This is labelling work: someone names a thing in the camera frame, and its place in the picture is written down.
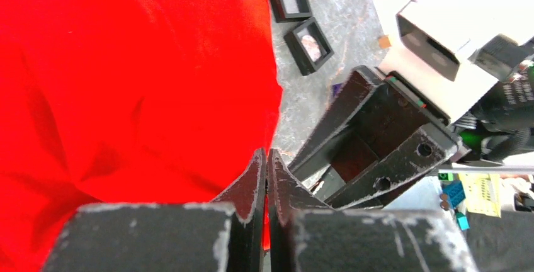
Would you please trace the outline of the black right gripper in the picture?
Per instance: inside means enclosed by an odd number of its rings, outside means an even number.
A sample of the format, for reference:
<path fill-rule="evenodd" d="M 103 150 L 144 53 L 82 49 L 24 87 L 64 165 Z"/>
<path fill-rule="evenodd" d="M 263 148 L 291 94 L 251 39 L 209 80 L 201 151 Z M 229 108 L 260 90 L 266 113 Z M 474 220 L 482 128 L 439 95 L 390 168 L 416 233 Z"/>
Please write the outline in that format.
<path fill-rule="evenodd" d="M 399 81 L 355 67 L 290 163 L 297 179 L 332 165 L 347 183 L 331 207 L 383 207 L 461 148 L 461 137 Z"/>

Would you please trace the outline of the red garment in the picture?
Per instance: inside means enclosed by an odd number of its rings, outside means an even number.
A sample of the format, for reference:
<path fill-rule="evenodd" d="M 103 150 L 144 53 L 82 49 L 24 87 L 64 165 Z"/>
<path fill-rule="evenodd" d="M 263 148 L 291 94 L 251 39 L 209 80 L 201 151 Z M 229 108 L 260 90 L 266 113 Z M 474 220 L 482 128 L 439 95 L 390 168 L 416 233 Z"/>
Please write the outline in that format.
<path fill-rule="evenodd" d="M 280 113 L 268 0 L 1 0 L 1 270 L 76 209 L 204 202 Z"/>

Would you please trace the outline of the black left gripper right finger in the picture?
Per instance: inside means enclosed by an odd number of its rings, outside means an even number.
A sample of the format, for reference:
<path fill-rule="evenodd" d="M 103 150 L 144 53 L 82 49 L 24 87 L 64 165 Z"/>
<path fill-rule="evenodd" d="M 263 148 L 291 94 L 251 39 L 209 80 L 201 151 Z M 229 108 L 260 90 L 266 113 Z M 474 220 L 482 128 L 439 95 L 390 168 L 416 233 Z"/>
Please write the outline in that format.
<path fill-rule="evenodd" d="M 477 271 L 458 227 L 429 210 L 335 210 L 268 155 L 273 271 Z"/>

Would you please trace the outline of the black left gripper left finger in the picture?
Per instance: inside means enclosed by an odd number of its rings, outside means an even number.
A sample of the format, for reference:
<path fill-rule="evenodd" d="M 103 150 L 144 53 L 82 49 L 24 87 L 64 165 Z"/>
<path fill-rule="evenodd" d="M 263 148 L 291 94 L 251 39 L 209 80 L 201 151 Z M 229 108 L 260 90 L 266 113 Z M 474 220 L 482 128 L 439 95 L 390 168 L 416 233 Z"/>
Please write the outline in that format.
<path fill-rule="evenodd" d="M 212 201 L 84 205 L 44 271 L 262 271 L 266 152 Z"/>

